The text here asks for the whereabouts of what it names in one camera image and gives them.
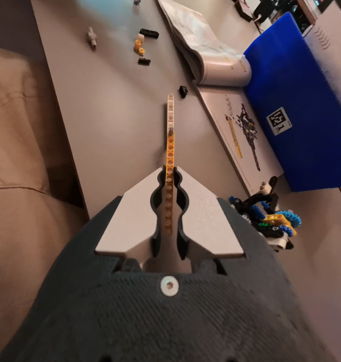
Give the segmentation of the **open lego instruction booklet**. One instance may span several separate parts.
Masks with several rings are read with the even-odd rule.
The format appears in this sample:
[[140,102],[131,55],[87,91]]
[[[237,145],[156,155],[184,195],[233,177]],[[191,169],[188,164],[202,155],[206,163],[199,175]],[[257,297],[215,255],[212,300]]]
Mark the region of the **open lego instruction booklet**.
[[205,111],[248,193],[268,195],[283,169],[258,121],[244,87],[251,66],[218,39],[204,16],[175,1],[158,1],[172,40],[186,59]]

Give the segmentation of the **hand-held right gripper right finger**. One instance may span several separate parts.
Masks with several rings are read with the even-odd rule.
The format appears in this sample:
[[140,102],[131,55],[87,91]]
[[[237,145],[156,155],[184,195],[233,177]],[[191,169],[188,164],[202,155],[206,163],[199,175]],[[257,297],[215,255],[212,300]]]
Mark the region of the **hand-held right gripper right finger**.
[[182,168],[174,168],[177,206],[177,250],[182,260],[226,259],[244,250],[218,197]]

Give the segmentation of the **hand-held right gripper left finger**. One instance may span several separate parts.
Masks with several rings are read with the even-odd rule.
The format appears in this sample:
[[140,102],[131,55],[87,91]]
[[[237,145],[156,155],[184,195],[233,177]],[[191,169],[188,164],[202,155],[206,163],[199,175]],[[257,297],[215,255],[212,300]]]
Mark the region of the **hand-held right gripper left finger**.
[[121,197],[95,252],[139,264],[158,255],[161,244],[162,190],[165,166],[156,169]]

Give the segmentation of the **dark brown object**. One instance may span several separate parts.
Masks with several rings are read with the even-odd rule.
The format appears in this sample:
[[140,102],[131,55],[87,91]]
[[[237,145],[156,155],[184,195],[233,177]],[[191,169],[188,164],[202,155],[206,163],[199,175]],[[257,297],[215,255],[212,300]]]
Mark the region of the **dark brown object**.
[[253,22],[254,16],[249,5],[245,0],[235,0],[234,7],[239,16],[247,22]]

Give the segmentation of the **yellow and white lego beam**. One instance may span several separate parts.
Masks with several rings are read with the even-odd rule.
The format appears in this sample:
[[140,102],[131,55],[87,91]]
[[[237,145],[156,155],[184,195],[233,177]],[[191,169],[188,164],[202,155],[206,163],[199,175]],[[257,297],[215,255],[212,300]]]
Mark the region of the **yellow and white lego beam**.
[[165,206],[164,232],[167,237],[173,233],[173,185],[174,185],[174,95],[167,96],[166,163],[165,163]]

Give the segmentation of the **blue box with tag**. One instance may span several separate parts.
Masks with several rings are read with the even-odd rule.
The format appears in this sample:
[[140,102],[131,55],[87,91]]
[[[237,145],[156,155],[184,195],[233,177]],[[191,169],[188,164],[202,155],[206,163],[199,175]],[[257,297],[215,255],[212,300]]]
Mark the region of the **blue box with tag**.
[[341,188],[341,105],[287,12],[246,49],[245,93],[294,192]]

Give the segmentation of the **multicoloured lego gear assembly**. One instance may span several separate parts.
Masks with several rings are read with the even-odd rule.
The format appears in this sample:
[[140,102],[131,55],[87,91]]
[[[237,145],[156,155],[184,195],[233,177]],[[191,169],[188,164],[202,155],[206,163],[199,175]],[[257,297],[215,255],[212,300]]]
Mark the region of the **multicoloured lego gear assembly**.
[[272,176],[268,182],[262,182],[257,193],[242,201],[231,196],[229,202],[255,230],[260,233],[275,252],[292,250],[292,237],[302,224],[299,215],[292,210],[281,210],[279,196],[275,192],[278,178]]

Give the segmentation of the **yellow and white lego connector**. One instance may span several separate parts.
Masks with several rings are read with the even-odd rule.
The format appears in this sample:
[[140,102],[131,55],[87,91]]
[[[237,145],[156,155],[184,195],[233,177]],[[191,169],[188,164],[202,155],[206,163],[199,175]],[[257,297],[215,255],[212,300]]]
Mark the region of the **yellow and white lego connector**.
[[137,38],[134,43],[134,52],[136,52],[141,57],[143,57],[145,54],[145,50],[143,48],[144,40],[145,40],[145,36],[141,33],[138,33]]

